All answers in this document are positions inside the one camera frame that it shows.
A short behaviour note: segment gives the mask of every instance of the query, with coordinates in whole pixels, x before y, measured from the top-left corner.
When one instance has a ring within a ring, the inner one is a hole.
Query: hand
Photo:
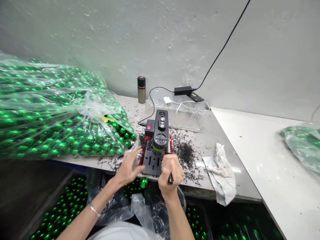
[[[165,201],[172,197],[178,196],[177,186],[183,180],[183,169],[180,165],[179,159],[175,154],[164,155],[162,160],[162,173],[159,177],[158,183],[161,194]],[[168,178],[172,174],[173,184],[168,184]]]
[[[137,159],[137,155],[141,151],[142,148],[138,147],[124,155],[123,162],[117,174],[113,177],[113,182],[117,184],[119,189],[124,185],[133,182],[138,174],[144,170],[144,166],[137,166],[136,169],[133,170],[134,161]]]

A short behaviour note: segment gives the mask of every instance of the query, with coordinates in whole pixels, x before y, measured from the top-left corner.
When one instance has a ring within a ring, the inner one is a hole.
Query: white cloth rag
[[[236,196],[236,180],[227,160],[224,145],[216,143],[216,155],[202,157],[202,160],[216,191],[217,203],[227,206]]]

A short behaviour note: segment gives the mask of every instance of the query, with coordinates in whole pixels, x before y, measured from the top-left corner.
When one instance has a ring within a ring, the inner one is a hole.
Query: yellow tag
[[[105,116],[102,116],[102,120],[103,120],[104,122],[108,122],[108,121],[113,122],[113,119],[107,118],[107,117],[105,117]]]

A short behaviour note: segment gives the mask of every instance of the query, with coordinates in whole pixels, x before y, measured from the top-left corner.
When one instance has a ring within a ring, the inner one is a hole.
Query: clear plastic container
[[[151,97],[154,102],[155,112],[157,109],[164,109],[169,114],[169,126],[194,132],[200,132],[203,128],[203,121],[208,113],[209,106],[205,102],[193,102],[191,98],[186,95],[175,96],[165,89],[158,88],[151,92]],[[170,97],[174,102],[167,106],[164,97]],[[150,116],[153,112],[153,104],[148,98],[146,102],[146,116]]]

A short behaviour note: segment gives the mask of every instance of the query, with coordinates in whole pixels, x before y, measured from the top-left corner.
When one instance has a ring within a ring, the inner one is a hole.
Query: white table
[[[117,100],[123,106],[123,108],[128,113],[128,119],[132,124],[132,127],[136,130],[138,134],[144,134],[144,127],[137,124],[137,122],[145,118],[145,105],[139,104],[137,98],[117,96]],[[226,156],[230,162],[235,178],[236,178],[236,190],[237,199],[254,200],[261,201],[260,194],[258,193],[256,187],[254,186],[252,180],[250,179],[247,171],[243,167],[237,153],[230,144],[226,134],[222,130],[220,124],[215,118],[211,111],[208,111],[207,117],[203,125],[204,129],[200,133],[194,133],[191,131],[170,129],[169,132],[172,135],[180,136],[186,135],[184,141],[192,141],[194,153],[194,163],[191,168],[186,168],[185,176],[186,179],[182,185],[187,186],[188,192],[191,195],[201,196],[203,198],[212,199],[215,197],[215,192],[212,187],[210,178],[205,171],[205,167],[202,161],[202,156],[213,156],[215,154],[215,144],[216,142],[221,143],[224,146]],[[78,158],[64,158],[57,159],[58,161],[64,161],[68,163],[100,168],[107,171],[115,172],[119,168],[122,162],[122,158],[118,157],[78,157]]]
[[[287,240],[320,239],[320,181],[279,130],[302,122],[220,108],[212,111]]]

